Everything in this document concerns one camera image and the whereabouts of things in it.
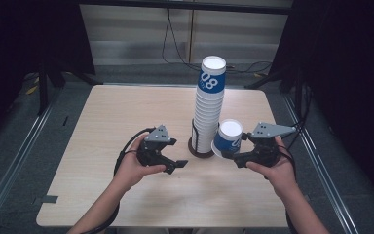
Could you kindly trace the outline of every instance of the cup stack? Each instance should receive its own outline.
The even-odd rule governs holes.
[[[218,129],[225,76],[226,61],[223,58],[211,56],[203,59],[197,84],[192,137],[189,141],[189,149],[197,157],[213,155],[211,142]]]

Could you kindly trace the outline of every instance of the gray floor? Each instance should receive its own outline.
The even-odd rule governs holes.
[[[248,65],[236,65],[245,70]],[[97,79],[108,83],[127,84],[171,84],[194,85],[198,72],[183,64],[98,66]],[[229,88],[242,88],[256,80],[251,73],[230,71],[227,79]],[[66,76],[67,83],[55,99],[54,107],[44,128],[37,137],[21,167],[17,179],[0,207],[0,233],[65,233],[66,228],[44,228],[36,224],[40,209],[34,204],[36,198],[44,196],[51,184],[57,165],[78,121],[91,86],[78,79]],[[293,124],[278,85],[272,82],[263,90],[271,105],[276,122]],[[0,180],[17,155],[23,140],[37,118],[39,109],[38,93],[26,95],[31,86],[25,83],[11,111],[0,128]],[[322,117],[320,110],[312,103],[307,129],[318,149],[338,193],[346,204],[357,232],[374,233],[374,188],[360,168],[345,152]],[[289,143],[292,136],[285,139]],[[298,138],[291,148],[296,158],[298,182],[318,216],[331,233],[349,233],[335,213],[312,160],[303,142]],[[288,233],[287,229],[248,229],[247,233]]]

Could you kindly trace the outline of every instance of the cable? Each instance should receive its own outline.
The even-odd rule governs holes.
[[[167,20],[167,26],[166,26],[166,34],[165,34],[165,38],[164,38],[164,42],[163,42],[163,48],[162,48],[162,58],[163,58],[163,60],[166,63],[168,63],[168,64],[180,64],[180,63],[182,63],[182,64],[186,65],[187,67],[189,67],[190,69],[193,69],[195,71],[201,71],[201,67],[200,66],[197,66],[197,65],[191,64],[191,63],[187,63],[182,58],[182,56],[181,56],[181,54],[180,54],[180,52],[178,50],[177,41],[176,41],[175,35],[174,35],[174,30],[172,29],[172,23],[171,23],[171,18],[170,18],[170,15],[169,15],[169,9],[167,9],[167,16],[168,16],[168,20]],[[171,30],[172,40],[174,42],[175,49],[177,50],[178,57],[181,59],[182,62],[170,62],[170,61],[166,60],[166,58],[164,56],[164,51],[165,51],[166,42],[167,42],[167,35],[168,35],[168,27]],[[265,67],[262,67],[262,68],[260,68],[258,70],[250,71],[251,67],[253,67],[256,64],[260,64],[260,63],[268,63],[268,64]],[[229,73],[229,74],[257,73],[257,72],[261,72],[261,71],[266,70],[271,65],[272,65],[272,63],[270,61],[257,61],[257,62],[252,63],[250,65],[250,67],[248,69],[246,69],[246,70],[227,70],[226,73]]]
[[[292,142],[287,147],[288,149],[290,149],[293,146],[294,142],[300,136],[303,129],[305,128],[306,121],[308,119],[308,115],[309,115],[309,112],[310,112],[310,107],[311,107],[311,103],[312,103],[312,99],[313,99],[313,92],[312,92],[311,89],[309,89],[309,87],[306,83],[305,83],[304,87],[305,87],[305,94],[304,95],[305,95],[305,105],[306,105],[305,113],[303,114],[303,116],[299,119],[299,121],[296,124],[292,125],[292,127],[296,127],[298,129],[298,131],[297,131],[296,136],[293,138]],[[284,139],[286,137],[289,137],[290,135],[292,135],[292,134],[288,134],[286,136],[283,136],[282,139]]]
[[[290,151],[288,150],[288,148],[286,148],[284,146],[281,146],[281,145],[278,145],[278,147],[283,148],[289,154],[289,155],[287,155],[287,154],[285,154],[285,153],[283,153],[283,152],[281,152],[279,150],[280,155],[282,157],[286,158],[290,162],[291,166],[293,167],[294,179],[297,180],[296,179],[296,162],[294,160],[293,155],[290,153]],[[286,215],[287,226],[288,226],[288,228],[290,230],[290,233],[292,233],[292,234],[298,234],[296,228],[293,225],[293,222],[290,219],[290,216],[289,216],[287,210],[285,211],[285,215]]]
[[[130,140],[129,142],[127,142],[127,144],[124,146],[123,150],[120,152],[120,156],[117,158],[117,162],[115,164],[115,167],[114,167],[114,175],[115,173],[117,173],[118,171],[118,168],[120,168],[120,165],[121,165],[121,162],[123,161],[124,159],[124,156],[126,156],[126,154],[128,153],[133,153],[133,152],[137,152],[137,150],[129,150],[126,152],[127,148],[130,146],[130,144],[136,139],[138,138],[140,135],[142,135],[143,133],[151,133],[155,130],[156,128],[147,128],[147,129],[144,129],[144,130],[141,130],[140,132],[136,133]],[[83,232],[82,234],[95,234],[95,233],[98,233],[104,229],[106,229],[107,227],[109,227],[111,225],[111,223],[115,220],[115,218],[117,217],[117,214],[118,214],[118,211],[120,210],[120,203],[118,203],[118,206],[117,208],[114,210],[114,212],[112,213],[112,215],[105,221],[103,222],[102,224],[100,224],[98,227],[90,230],[90,231],[87,231],[87,232]]]
[[[39,77],[38,72],[34,72],[34,73],[32,73],[32,74],[28,74],[28,75],[26,75],[26,76],[23,78],[23,82],[25,82],[25,81],[30,81],[30,80],[36,79],[36,78],[38,78],[38,77]]]

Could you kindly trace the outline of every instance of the tabletop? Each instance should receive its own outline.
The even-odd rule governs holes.
[[[196,88],[94,86],[65,149],[43,204],[41,226],[72,226],[106,188],[124,145],[140,130],[165,125],[173,146],[162,150],[188,160],[172,175],[146,176],[126,193],[112,226],[285,227],[284,205],[268,180],[216,155],[198,158],[188,149]],[[226,89],[220,122],[236,119],[244,132],[275,123],[262,91]],[[243,141],[241,152],[253,145]]]

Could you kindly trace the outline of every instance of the human hand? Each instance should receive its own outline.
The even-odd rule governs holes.
[[[275,140],[279,146],[280,152],[288,155],[281,139],[275,137]],[[285,157],[280,157],[279,161],[271,168],[250,161],[246,163],[246,166],[265,176],[273,185],[276,194],[280,198],[283,198],[283,196],[293,191],[294,188],[298,188],[296,178],[294,177],[293,166]]]
[[[138,184],[145,176],[162,172],[166,169],[165,165],[142,166],[136,158],[136,151],[139,145],[147,135],[138,137],[131,145],[128,153],[123,158],[121,165],[114,176],[126,190],[130,190],[134,185]]]

